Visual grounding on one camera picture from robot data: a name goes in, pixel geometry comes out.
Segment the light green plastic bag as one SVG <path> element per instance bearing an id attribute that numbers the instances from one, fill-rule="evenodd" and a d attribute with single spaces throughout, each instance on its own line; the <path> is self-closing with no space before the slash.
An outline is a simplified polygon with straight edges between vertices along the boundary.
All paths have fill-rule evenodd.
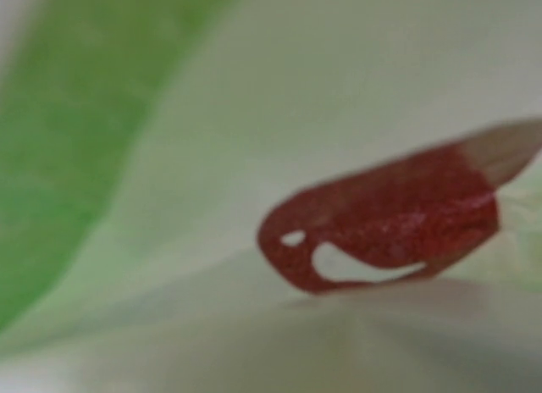
<path id="1" fill-rule="evenodd" d="M 4 392 L 538 392 L 541 0 L 1 0 Z"/>

